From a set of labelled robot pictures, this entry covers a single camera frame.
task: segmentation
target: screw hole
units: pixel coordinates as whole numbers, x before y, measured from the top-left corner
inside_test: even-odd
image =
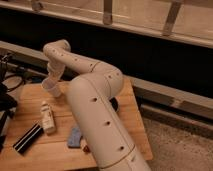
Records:
[[[107,121],[107,122],[105,123],[105,125],[106,125],[106,126],[109,126],[109,125],[110,125],[110,121]]]
[[[95,98],[93,98],[91,101],[92,102],[96,102],[98,99],[95,97]]]
[[[122,151],[122,150],[124,150],[124,146],[121,146],[121,147],[119,148],[119,151]]]

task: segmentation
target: glass pane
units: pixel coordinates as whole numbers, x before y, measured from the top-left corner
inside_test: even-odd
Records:
[[[47,11],[102,20],[103,0],[40,0]]]
[[[114,0],[114,22],[162,30],[170,1],[165,0]]]
[[[182,5],[173,32],[213,40],[213,1],[191,0]]]

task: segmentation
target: metal clamp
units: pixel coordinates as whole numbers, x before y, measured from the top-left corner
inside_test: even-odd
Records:
[[[103,23],[106,25],[111,25],[113,22],[112,19],[112,4],[113,0],[104,0],[104,15]]]
[[[163,36],[170,36],[172,34],[172,29],[174,27],[175,21],[177,19],[178,13],[180,11],[183,0],[173,0],[169,14],[166,19],[166,23],[163,28]]]
[[[39,0],[31,0],[31,7],[34,11],[39,12],[43,9],[43,5]]]

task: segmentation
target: black object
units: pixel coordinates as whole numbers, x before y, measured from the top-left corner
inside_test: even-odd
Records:
[[[21,137],[13,148],[20,154],[23,154],[30,145],[44,133],[43,128],[39,124],[35,124],[23,137]]]
[[[6,93],[0,93],[0,111],[9,110],[17,106],[16,100]]]
[[[112,104],[113,109],[117,112],[118,111],[118,101],[116,98],[112,98],[110,100],[110,103]]]
[[[6,136],[0,136],[0,152],[1,150],[3,149],[3,143],[4,143],[4,140],[5,140]]]
[[[6,92],[7,92],[7,87],[4,84],[0,83],[0,94],[6,93]]]

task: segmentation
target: floor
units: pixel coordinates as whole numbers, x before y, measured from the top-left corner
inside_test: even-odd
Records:
[[[17,81],[14,78],[6,84]],[[20,92],[21,88],[10,94],[18,99]],[[148,161],[153,171],[213,171],[213,139],[157,121],[146,111],[142,116],[154,155]]]

